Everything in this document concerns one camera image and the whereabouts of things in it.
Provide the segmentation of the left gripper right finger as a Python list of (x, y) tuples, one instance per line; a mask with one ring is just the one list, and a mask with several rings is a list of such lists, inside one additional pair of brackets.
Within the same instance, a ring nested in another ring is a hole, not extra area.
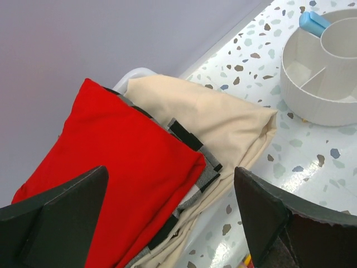
[(234, 188), (255, 267), (356, 267), (356, 216), (236, 167)]

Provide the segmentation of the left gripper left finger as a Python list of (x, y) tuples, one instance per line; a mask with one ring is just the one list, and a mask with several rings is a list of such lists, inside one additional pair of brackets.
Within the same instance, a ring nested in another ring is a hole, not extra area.
[(108, 179), (98, 166), (1, 208), (1, 267), (84, 267)]

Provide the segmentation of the blue white eraser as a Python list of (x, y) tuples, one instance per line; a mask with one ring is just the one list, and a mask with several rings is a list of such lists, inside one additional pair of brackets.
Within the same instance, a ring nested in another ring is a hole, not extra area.
[(331, 22), (314, 11), (304, 12), (299, 17), (299, 27), (316, 37), (321, 37)]

